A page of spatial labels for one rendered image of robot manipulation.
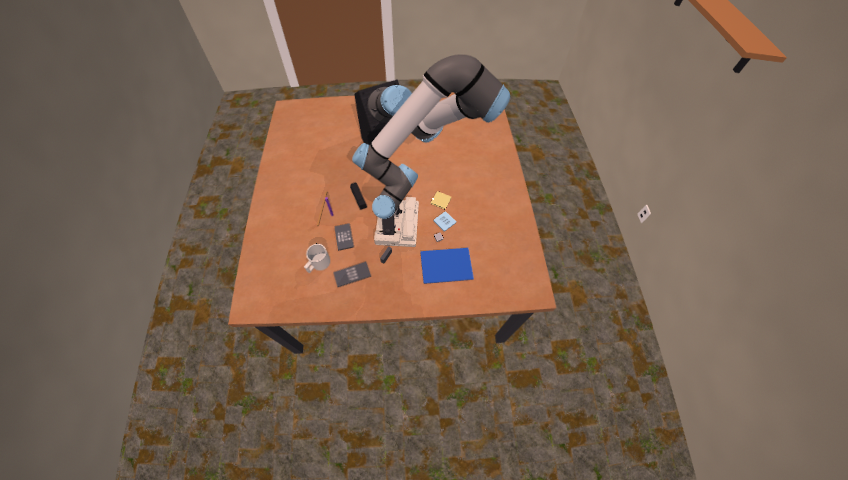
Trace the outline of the yellow sticky note pad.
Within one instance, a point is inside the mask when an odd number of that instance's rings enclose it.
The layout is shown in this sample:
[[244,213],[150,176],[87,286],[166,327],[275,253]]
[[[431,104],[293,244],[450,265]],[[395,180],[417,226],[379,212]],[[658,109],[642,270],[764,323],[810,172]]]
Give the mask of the yellow sticky note pad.
[[446,209],[450,200],[451,200],[451,196],[448,196],[446,194],[443,194],[443,193],[437,191],[433,200],[431,201],[431,204],[435,205],[437,207],[440,207],[442,209]]

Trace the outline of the beige telephone handset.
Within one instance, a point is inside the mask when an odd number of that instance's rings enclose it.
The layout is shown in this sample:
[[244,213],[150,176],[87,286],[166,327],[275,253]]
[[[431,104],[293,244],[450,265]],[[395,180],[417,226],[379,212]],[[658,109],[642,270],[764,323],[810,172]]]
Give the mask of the beige telephone handset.
[[406,197],[405,220],[403,225],[404,239],[414,239],[414,213],[416,211],[416,198]]

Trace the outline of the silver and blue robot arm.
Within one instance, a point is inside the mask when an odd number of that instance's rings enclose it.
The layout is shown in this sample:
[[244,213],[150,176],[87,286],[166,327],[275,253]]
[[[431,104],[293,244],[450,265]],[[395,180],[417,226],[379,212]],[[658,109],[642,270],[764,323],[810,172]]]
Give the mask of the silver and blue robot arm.
[[[463,118],[481,117],[490,123],[510,100],[504,84],[478,59],[463,54],[433,64],[413,93],[401,85],[390,87],[374,90],[368,99],[370,115],[386,126],[370,145],[361,144],[352,158],[353,163],[386,185],[372,204],[377,217],[387,217],[382,218],[383,235],[395,234],[394,215],[418,179],[418,174],[405,164],[398,167],[388,160],[406,138],[412,133],[422,142],[431,142],[441,133],[442,126]],[[454,95],[448,97],[452,92]],[[446,99],[439,102],[442,98]]]

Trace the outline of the beige desk phone body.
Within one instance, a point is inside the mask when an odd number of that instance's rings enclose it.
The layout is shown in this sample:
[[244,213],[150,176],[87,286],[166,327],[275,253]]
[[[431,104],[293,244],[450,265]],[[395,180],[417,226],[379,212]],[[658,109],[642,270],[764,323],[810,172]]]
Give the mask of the beige desk phone body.
[[[414,239],[404,239],[402,237],[403,237],[403,224],[404,224],[404,220],[405,220],[405,201],[406,200],[402,200],[401,204],[399,205],[399,209],[402,210],[402,214],[394,215],[394,220],[395,220],[395,234],[394,235],[383,235],[382,218],[378,217],[377,227],[376,227],[375,237],[374,237],[374,241],[375,241],[376,245],[405,246],[405,247],[415,247],[416,246],[419,202],[416,201],[416,211],[414,213]],[[415,228],[416,228],[416,231],[415,231]],[[401,237],[401,234],[402,234],[402,237]]]

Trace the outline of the white mug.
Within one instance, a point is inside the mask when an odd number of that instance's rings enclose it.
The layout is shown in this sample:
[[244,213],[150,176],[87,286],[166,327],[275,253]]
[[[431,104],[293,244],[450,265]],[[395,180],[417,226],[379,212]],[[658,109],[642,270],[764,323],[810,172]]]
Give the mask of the white mug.
[[[325,256],[325,254],[326,254],[326,256]],[[307,256],[309,261],[304,266],[304,268],[306,269],[306,271],[309,274],[312,272],[313,269],[321,271],[321,270],[326,269],[330,265],[329,254],[328,254],[326,248],[322,244],[311,245],[307,249],[306,256]],[[318,261],[318,262],[311,262],[311,261]],[[310,265],[310,267],[309,267],[309,265]]]

